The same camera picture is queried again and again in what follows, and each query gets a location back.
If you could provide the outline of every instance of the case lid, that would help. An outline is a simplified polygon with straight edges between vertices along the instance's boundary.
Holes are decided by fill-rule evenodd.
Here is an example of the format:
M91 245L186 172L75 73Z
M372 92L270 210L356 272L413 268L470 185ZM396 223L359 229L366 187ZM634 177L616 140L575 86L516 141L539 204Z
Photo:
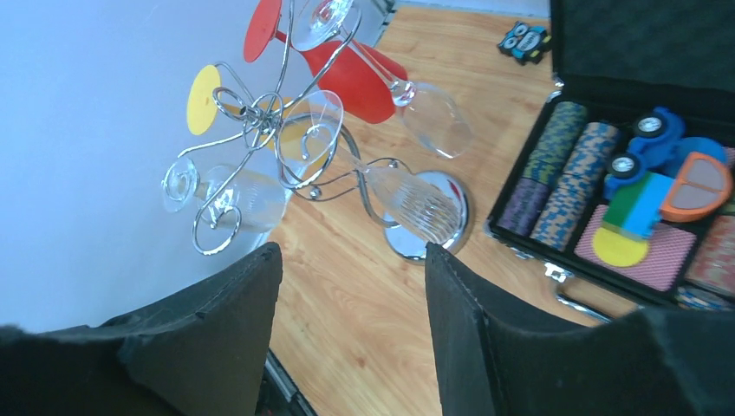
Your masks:
M565 87L708 89L735 98L735 1L550 0Z

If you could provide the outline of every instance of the open case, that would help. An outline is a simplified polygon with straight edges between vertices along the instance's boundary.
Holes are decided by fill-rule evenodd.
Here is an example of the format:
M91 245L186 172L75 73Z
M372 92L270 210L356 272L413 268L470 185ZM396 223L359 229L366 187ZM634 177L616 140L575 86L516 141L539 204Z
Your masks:
M550 95L485 229L557 281L735 306L735 2L551 0Z

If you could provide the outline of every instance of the blue toy car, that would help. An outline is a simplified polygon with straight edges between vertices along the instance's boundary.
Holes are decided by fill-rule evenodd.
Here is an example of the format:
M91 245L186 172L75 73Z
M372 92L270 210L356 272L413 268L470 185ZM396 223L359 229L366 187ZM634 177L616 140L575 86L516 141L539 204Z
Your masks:
M643 178L646 171L664 166L676 155L676 147L684 137L684 121L667 108L656 107L633 125L635 137L625 153L608 162L604 197L611 200L615 191Z
M513 29L505 34L498 44L503 55L512 56L521 65L526 62L539 63L543 52L551 49L551 35L542 26L529 26L528 23L516 22Z

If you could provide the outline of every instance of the wooden table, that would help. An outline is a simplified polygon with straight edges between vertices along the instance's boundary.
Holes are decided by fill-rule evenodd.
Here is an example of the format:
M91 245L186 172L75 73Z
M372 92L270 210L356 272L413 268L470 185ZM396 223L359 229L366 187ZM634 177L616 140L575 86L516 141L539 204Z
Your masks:
M414 80L455 98L477 136L467 154L441 159L395 119L370 126L347 117L345 124L365 160L394 156L415 172L442 169L468 185L474 229L458 257L469 267L539 308L594 324L555 300L539 262L520 260L482 230L555 89L550 56L521 67L498 53L496 44L515 21L406 7L379 44ZM294 198L271 239L282 246L284 273L270 345L320 416L440 415L424 269L391 251L358 195L327 203ZM612 314L633 307L584 282L569 293Z

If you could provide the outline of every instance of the rack base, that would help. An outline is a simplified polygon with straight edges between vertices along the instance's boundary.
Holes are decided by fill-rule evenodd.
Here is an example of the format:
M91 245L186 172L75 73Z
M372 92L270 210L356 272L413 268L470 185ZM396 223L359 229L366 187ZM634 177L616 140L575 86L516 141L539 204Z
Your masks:
M439 188L447 197L451 198L460 207L462 222L459 229L446 243L442 244L452 254L457 253L465 245L470 236L472 218L472 203L470 193L462 183L452 175L442 171L424 171L416 176ZM387 213L383 215L386 221L393 221ZM423 264L426 260L426 241L416 237L410 231L398 226L386 228L385 237L391 249L409 263Z

